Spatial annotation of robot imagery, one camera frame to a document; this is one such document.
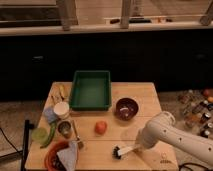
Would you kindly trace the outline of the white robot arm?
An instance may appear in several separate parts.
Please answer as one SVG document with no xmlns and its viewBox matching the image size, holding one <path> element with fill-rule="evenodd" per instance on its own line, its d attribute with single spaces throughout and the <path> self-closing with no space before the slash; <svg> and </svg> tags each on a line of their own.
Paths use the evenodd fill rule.
<svg viewBox="0 0 213 171">
<path fill-rule="evenodd" d="M 174 127 L 175 122 L 170 112 L 160 112 L 138 130 L 136 143 L 145 150 L 162 141 L 213 166 L 213 140 L 179 130 Z"/>
</svg>

